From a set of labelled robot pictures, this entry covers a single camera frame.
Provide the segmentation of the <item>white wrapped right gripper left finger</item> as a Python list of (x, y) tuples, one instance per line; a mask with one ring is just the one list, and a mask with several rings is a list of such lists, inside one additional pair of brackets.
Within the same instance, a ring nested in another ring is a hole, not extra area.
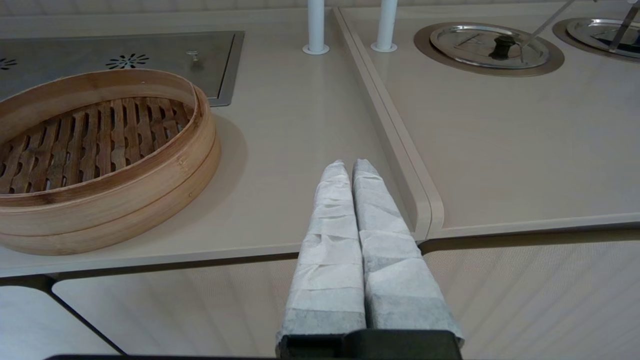
[(362, 260), (350, 176), (338, 160), (317, 185), (276, 341), (364, 330)]

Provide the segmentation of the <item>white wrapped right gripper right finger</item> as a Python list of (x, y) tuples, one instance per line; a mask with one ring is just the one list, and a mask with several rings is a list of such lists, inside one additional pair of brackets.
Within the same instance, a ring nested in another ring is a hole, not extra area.
[(377, 169), (357, 159), (352, 180), (368, 326), (448, 331), (463, 346), (461, 328)]

